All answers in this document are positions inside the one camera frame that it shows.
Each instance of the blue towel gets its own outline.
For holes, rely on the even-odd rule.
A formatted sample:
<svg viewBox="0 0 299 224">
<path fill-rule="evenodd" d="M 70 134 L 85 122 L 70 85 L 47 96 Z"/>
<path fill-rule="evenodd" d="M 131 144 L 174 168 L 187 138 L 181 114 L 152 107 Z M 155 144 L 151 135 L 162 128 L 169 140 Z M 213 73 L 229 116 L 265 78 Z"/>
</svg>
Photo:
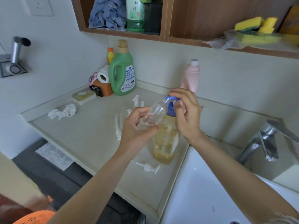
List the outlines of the blue towel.
<svg viewBox="0 0 299 224">
<path fill-rule="evenodd" d="M 91 28 L 123 30 L 127 22 L 126 0 L 95 0 L 88 22 Z"/>
</svg>

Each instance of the wall socket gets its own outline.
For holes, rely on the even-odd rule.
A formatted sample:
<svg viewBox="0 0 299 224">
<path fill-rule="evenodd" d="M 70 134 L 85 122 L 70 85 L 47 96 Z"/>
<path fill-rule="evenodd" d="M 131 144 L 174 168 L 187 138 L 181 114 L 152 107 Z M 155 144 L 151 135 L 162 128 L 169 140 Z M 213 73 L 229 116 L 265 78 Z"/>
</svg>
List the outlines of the wall socket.
<svg viewBox="0 0 299 224">
<path fill-rule="evenodd" d="M 24 0 L 28 12 L 32 16 L 53 16 L 49 0 Z"/>
</svg>

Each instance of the green bottle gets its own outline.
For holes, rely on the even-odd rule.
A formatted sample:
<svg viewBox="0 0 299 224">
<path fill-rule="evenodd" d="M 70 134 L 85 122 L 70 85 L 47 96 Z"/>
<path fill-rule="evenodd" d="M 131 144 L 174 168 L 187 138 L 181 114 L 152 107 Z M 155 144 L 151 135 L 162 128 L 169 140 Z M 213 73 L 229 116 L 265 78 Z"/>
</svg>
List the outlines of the green bottle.
<svg viewBox="0 0 299 224">
<path fill-rule="evenodd" d="M 144 32 L 144 3 L 152 0 L 126 0 L 127 29 Z"/>
<path fill-rule="evenodd" d="M 129 53 L 127 40 L 118 40 L 118 54 L 111 61 L 109 78 L 116 95 L 121 96 L 135 89 L 133 57 Z"/>
</svg>

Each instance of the wooden cabinet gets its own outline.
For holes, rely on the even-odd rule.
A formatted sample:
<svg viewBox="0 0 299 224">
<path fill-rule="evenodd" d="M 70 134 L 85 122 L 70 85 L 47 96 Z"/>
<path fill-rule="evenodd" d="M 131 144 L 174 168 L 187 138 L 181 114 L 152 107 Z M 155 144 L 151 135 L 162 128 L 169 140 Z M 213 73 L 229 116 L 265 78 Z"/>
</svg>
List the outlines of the wooden cabinet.
<svg viewBox="0 0 299 224">
<path fill-rule="evenodd" d="M 146 35 L 137 32 L 98 30 L 88 27 L 94 0 L 72 0 L 80 31 L 172 42 L 201 47 L 203 43 L 223 36 L 237 22 L 256 16 L 277 17 L 280 26 L 289 8 L 299 0 L 163 0 L 161 34 Z M 231 49 L 238 52 L 256 53 L 299 59 L 299 53 L 282 52 L 246 47 Z"/>
</svg>

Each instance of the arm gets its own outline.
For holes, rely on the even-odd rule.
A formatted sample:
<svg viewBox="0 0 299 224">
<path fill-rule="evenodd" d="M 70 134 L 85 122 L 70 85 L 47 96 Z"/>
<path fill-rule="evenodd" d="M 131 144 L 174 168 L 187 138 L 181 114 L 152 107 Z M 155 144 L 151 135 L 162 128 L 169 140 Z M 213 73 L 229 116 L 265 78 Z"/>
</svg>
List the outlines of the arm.
<svg viewBox="0 0 299 224">
<path fill-rule="evenodd" d="M 172 89 L 170 96 L 181 98 L 186 113 L 179 102 L 175 104 L 178 131 L 204 159 L 223 188 L 251 223 L 265 222 L 275 213 L 299 219 L 298 212 L 274 189 L 248 171 L 236 160 L 215 145 L 199 127 L 201 107 L 193 92 Z"/>
<path fill-rule="evenodd" d="M 125 119 L 121 142 L 115 154 L 47 224 L 94 224 L 97 221 L 129 162 L 158 131 L 157 126 L 147 130 L 136 127 L 136 122 L 148 109 L 136 108 Z"/>
</svg>

